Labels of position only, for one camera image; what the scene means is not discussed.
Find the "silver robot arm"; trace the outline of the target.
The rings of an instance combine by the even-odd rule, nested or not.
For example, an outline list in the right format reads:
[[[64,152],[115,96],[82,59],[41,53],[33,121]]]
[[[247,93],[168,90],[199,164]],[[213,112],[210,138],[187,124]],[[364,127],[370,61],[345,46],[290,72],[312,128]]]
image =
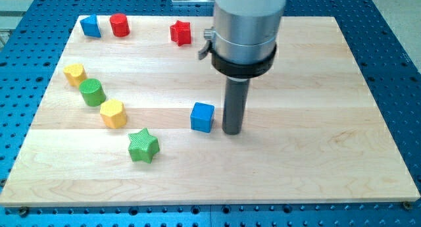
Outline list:
[[[198,58],[212,54],[217,71],[233,80],[266,73],[276,54],[276,38],[287,0],[214,0],[213,25],[204,31]]]

